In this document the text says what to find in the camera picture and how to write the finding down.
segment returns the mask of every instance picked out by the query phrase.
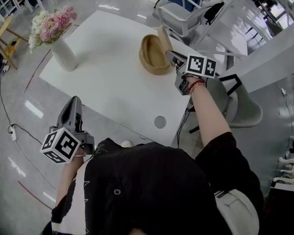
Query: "power strip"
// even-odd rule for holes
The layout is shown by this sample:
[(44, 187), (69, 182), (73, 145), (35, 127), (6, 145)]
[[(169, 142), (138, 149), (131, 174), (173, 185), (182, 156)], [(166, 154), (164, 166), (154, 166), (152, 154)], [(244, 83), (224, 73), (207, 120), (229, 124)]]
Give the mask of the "power strip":
[(10, 131), (9, 131), (9, 133), (11, 134), (11, 136), (12, 136), (12, 140), (13, 141), (15, 141), (18, 137), (16, 136), (16, 125), (15, 124), (11, 124), (11, 126), (10, 126)]

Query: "black shirt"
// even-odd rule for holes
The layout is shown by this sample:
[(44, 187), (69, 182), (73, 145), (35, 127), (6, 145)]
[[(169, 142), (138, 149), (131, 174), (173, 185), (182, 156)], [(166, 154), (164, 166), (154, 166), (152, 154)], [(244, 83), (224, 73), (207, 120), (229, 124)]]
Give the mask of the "black shirt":
[[(237, 189), (261, 220), (257, 176), (230, 132), (212, 140), (193, 160), (181, 149), (148, 143), (122, 148), (102, 141), (52, 210), (53, 232), (128, 235), (231, 234), (214, 192)], [(43, 234), (51, 234), (50, 223)]]

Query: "person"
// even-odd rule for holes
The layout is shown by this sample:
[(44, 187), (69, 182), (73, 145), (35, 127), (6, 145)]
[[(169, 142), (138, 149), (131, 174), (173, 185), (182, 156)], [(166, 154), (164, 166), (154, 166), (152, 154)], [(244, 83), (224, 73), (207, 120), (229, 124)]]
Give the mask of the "person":
[[(84, 163), (74, 157), (64, 166), (56, 207), (43, 234), (235, 234), (215, 197), (221, 191), (233, 197), (228, 193), (234, 190), (245, 197), (246, 212), (256, 210), (259, 220), (254, 223), (261, 226), (257, 176), (204, 81), (187, 79), (205, 146), (200, 154), (193, 160), (181, 149), (155, 142), (130, 148), (111, 139), (100, 142), (91, 159)], [(241, 202), (236, 200), (226, 206)]]

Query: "woven basket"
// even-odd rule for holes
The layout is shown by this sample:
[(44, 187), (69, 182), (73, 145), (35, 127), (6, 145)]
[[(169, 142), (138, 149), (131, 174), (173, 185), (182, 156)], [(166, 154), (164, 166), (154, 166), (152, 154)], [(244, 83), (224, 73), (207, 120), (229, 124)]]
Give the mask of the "woven basket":
[(169, 71), (164, 47), (156, 35), (146, 35), (139, 50), (139, 58), (144, 68), (152, 74), (163, 75)]

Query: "gray chair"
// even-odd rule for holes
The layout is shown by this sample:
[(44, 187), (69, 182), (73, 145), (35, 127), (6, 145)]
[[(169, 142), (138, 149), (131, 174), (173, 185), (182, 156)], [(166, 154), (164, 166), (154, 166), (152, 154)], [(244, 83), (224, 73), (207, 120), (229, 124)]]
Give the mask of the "gray chair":
[(249, 128), (259, 124), (263, 118), (261, 106), (250, 98), (243, 84), (235, 92), (238, 106), (233, 120), (228, 123), (230, 128)]
[[(185, 1), (190, 2), (195, 6), (192, 12), (185, 9)], [(183, 0), (183, 7), (176, 3), (167, 3), (153, 12), (153, 16), (160, 20), (161, 24), (169, 29), (170, 35), (181, 42), (182, 38), (187, 38), (190, 33), (196, 30), (201, 24), (201, 16), (212, 6), (210, 4), (205, 7), (200, 7), (192, 0)]]

